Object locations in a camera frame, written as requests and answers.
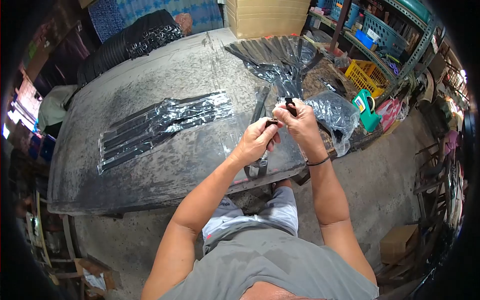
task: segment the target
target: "dirty table surface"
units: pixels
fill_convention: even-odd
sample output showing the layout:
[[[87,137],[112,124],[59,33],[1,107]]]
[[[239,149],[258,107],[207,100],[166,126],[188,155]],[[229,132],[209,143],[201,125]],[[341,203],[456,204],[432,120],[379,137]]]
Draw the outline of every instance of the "dirty table surface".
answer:
[[[83,87],[74,97],[57,139],[48,182],[48,209],[69,215],[123,213],[177,205],[233,150],[255,108],[254,88],[268,86],[241,60],[223,50],[236,41],[228,28],[189,36],[126,61]],[[318,81],[340,78],[322,59],[304,80],[304,96],[324,90]],[[343,77],[351,100],[357,90]],[[179,132],[169,141],[101,175],[98,140],[111,124],[166,97],[184,99],[226,90],[235,116]],[[269,97],[267,112],[275,104]],[[305,168],[298,145],[286,129],[269,155],[265,176],[242,170],[228,193],[251,189],[299,174]],[[359,126],[352,150],[374,134]],[[331,138],[325,147],[335,156]]]

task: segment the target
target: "wrist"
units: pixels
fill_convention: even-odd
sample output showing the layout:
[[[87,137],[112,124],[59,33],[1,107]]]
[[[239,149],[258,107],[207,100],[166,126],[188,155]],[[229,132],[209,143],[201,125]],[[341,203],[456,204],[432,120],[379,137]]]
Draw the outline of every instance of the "wrist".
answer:
[[[230,154],[227,159],[225,159],[225,163],[227,164],[228,167],[236,170],[237,172],[240,171],[244,166],[246,166],[246,163],[243,163],[241,159],[239,159],[236,155],[233,153]]]
[[[325,149],[324,144],[315,145],[314,147],[310,146],[308,148],[304,148],[303,151],[307,157],[307,160],[310,163],[315,163],[324,160],[327,156],[327,150]]]

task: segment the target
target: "blue storage bin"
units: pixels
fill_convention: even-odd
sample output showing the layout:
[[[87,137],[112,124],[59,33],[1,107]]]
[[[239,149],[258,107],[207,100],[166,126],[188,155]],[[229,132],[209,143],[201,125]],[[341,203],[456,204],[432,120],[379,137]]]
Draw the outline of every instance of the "blue storage bin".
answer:
[[[53,150],[55,149],[55,141],[47,135],[43,138],[42,149],[40,150],[40,157],[49,162],[53,157]]]
[[[333,0],[318,0],[317,7],[331,9],[332,3]]]
[[[405,50],[407,41],[393,30],[393,28],[366,11],[362,31],[367,33],[368,29],[373,30],[380,37],[378,40],[380,50],[387,52],[396,59],[398,59],[403,50]]]
[[[355,33],[355,37],[357,39],[359,39],[359,41],[365,45],[365,47],[367,47],[368,49],[370,49],[373,45],[373,40],[371,37],[369,37],[368,35],[366,35],[365,33],[363,33],[362,31],[360,30],[357,30],[356,33]]]
[[[330,16],[338,21],[340,18],[340,12],[342,9],[337,6],[337,3],[343,5],[343,0],[334,0],[332,3],[332,11],[330,12]],[[348,19],[345,21],[345,27],[352,28],[353,24],[355,23],[355,19],[359,16],[360,6],[357,4],[352,3],[350,6],[350,12],[348,13]]]

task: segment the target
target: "gray t-shirt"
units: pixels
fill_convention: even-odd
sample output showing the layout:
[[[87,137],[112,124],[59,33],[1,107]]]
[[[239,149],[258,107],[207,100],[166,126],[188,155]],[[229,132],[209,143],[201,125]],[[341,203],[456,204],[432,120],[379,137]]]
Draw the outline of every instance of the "gray t-shirt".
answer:
[[[327,246],[246,222],[212,234],[205,256],[161,300],[238,300],[257,281],[300,297],[374,299],[378,287]]]

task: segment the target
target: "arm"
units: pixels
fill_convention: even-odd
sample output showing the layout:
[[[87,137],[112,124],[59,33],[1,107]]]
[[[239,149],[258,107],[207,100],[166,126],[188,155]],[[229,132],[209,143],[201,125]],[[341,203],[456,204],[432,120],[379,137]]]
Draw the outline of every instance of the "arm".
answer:
[[[194,243],[208,222],[235,175],[260,158],[265,149],[273,151],[273,138],[280,142],[279,126],[265,128],[267,118],[250,125],[230,156],[182,200],[167,225],[158,247],[152,271],[145,282],[142,300],[157,300],[193,269]]]
[[[320,162],[328,154],[318,131],[313,109],[294,99],[297,117],[293,117],[285,104],[276,107],[274,115],[284,122],[290,134],[305,152],[311,163]],[[310,167],[313,207],[320,224],[325,245],[338,253],[350,266],[377,284],[375,274],[363,255],[353,233],[348,202],[335,175],[332,162]]]

